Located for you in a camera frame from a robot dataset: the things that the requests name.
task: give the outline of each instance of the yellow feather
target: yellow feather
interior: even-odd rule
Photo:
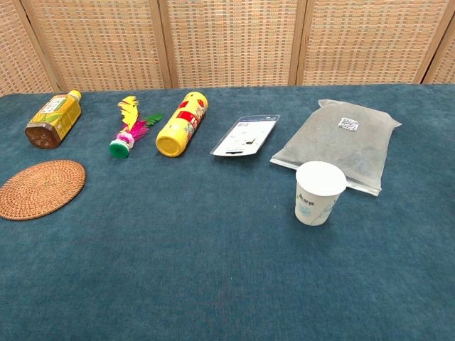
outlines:
[[[138,105],[139,101],[136,99],[136,96],[125,97],[118,104],[122,110],[122,121],[128,126],[128,130],[131,130],[133,125],[136,123],[137,117],[139,116],[139,111],[137,109]]]

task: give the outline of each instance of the qr code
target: qr code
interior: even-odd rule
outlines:
[[[343,117],[340,123],[338,123],[338,126],[347,130],[356,131],[358,128],[358,122],[354,121],[353,119],[347,119]]]

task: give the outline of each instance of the yellow cylindrical container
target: yellow cylindrical container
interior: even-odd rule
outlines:
[[[28,140],[39,148],[55,148],[65,138],[80,116],[80,92],[58,94],[29,121]]]
[[[208,109],[207,98],[200,92],[189,92],[156,137],[156,147],[169,157],[183,153],[194,131]]]

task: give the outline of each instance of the green base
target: green base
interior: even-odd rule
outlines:
[[[129,155],[129,147],[126,142],[113,140],[109,145],[109,152],[115,158],[127,158]]]

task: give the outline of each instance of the woven wall panel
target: woven wall panel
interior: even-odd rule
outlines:
[[[455,83],[455,35],[450,39],[449,47],[444,52],[432,83]]]
[[[287,85],[297,0],[167,6],[179,87]]]
[[[49,80],[12,0],[1,0],[0,96],[51,91]]]
[[[449,2],[315,0],[302,83],[414,82]]]
[[[148,0],[30,0],[68,89],[162,88]]]

